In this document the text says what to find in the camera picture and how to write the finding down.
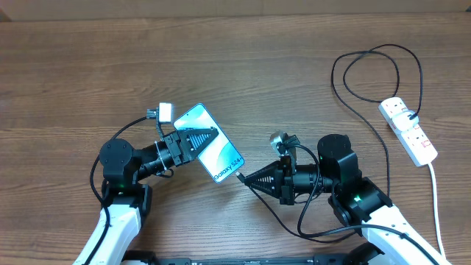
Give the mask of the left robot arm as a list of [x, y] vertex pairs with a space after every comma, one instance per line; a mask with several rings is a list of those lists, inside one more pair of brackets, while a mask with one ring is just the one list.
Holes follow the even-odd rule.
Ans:
[[129, 250], [151, 211], [152, 188], [140, 181], [170, 178], [173, 168], [194, 161], [219, 135], [215, 127], [176, 130], [161, 141], [136, 149], [112, 138], [100, 149], [103, 165], [100, 218], [76, 264], [158, 264], [152, 251]]

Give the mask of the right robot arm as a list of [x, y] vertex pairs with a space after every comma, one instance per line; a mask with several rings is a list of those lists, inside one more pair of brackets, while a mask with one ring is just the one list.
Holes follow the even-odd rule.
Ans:
[[278, 160], [247, 177], [238, 174], [238, 179], [254, 194], [263, 192], [282, 205], [294, 205], [301, 194], [329, 194], [328, 203], [342, 226], [326, 234], [347, 232], [366, 240], [347, 254], [315, 255], [315, 264], [447, 264], [392, 200], [362, 175], [347, 136], [321, 138], [308, 165], [297, 162], [297, 136], [276, 132], [271, 145]]

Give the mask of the blue Samsung Galaxy smartphone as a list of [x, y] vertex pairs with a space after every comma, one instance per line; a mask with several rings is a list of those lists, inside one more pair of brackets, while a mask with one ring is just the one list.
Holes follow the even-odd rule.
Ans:
[[216, 183], [223, 182], [244, 165], [239, 151], [202, 103], [193, 106], [176, 119], [174, 127], [177, 130], [217, 129], [218, 135], [198, 155], [199, 162]]

